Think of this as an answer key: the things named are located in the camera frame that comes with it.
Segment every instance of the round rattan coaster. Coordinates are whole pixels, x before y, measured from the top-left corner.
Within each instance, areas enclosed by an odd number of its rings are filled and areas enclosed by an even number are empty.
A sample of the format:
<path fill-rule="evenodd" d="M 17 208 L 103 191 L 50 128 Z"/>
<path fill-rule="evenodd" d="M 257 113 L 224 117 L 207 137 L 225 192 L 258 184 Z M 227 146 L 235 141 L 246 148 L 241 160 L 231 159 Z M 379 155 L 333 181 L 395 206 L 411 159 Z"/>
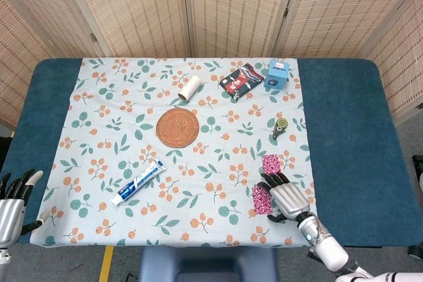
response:
<path fill-rule="evenodd" d="M 194 142 L 199 128 L 196 115 L 184 108 L 174 108 L 160 117 L 156 135 L 169 147 L 183 148 Z"/>

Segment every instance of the toothpaste cap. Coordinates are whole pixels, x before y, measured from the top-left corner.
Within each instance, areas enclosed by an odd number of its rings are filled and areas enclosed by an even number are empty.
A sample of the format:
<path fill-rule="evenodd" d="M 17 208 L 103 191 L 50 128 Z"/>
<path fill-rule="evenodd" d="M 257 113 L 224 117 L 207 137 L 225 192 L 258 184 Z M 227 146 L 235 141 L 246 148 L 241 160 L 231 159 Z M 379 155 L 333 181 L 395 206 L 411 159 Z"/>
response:
<path fill-rule="evenodd" d="M 112 198 L 112 203 L 116 206 L 118 206 L 123 201 L 124 200 L 120 197 L 119 194 Z"/>

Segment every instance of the pink patterned box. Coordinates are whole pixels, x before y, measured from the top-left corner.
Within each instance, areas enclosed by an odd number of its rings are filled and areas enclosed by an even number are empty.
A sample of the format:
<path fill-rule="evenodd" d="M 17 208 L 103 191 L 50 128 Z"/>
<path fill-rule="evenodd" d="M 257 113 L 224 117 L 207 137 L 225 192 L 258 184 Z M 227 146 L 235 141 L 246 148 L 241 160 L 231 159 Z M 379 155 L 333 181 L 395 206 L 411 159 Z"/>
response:
<path fill-rule="evenodd" d="M 252 198 L 254 210 L 257 214 L 271 214 L 273 212 L 270 194 L 264 188 L 260 186 L 253 187 Z"/>
<path fill-rule="evenodd" d="M 262 163 L 264 173 L 280 172 L 278 155 L 264 155 L 262 156 Z"/>

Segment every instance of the blue box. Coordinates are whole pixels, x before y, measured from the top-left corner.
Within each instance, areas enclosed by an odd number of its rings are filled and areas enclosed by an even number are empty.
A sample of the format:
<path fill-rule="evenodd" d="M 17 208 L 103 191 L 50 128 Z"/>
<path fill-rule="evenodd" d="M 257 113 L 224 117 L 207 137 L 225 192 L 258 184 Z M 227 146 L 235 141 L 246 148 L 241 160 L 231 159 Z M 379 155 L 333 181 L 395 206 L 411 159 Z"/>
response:
<path fill-rule="evenodd" d="M 281 90 L 288 79 L 289 63 L 271 59 L 264 87 Z"/>

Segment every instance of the robotic arm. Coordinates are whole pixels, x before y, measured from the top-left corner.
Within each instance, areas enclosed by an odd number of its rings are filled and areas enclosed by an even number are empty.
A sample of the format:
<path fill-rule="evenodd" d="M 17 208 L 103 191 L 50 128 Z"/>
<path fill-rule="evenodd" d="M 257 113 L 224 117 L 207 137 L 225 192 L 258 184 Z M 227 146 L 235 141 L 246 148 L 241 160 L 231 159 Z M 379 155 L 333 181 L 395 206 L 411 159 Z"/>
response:
<path fill-rule="evenodd" d="M 297 186 L 280 173 L 262 174 L 266 180 L 257 185 L 264 188 L 275 199 L 282 214 L 268 215 L 274 222 L 296 221 L 297 227 L 310 244 L 309 257 L 323 263 L 333 272 L 335 282 L 418 282 L 423 281 L 423 273 L 385 273 L 373 277 L 362 269 L 356 260 L 350 259 L 346 251 L 329 233 L 317 216 L 310 213 L 310 204 Z"/>
<path fill-rule="evenodd" d="M 6 280 L 7 267 L 11 262 L 8 249 L 18 241 L 20 235 L 43 225 L 49 215 L 49 211 L 44 211 L 33 223 L 22 225 L 32 189 L 42 177 L 42 171 L 34 172 L 32 169 L 24 173 L 8 189 L 7 181 L 11 174 L 7 173 L 0 179 L 0 282 Z"/>

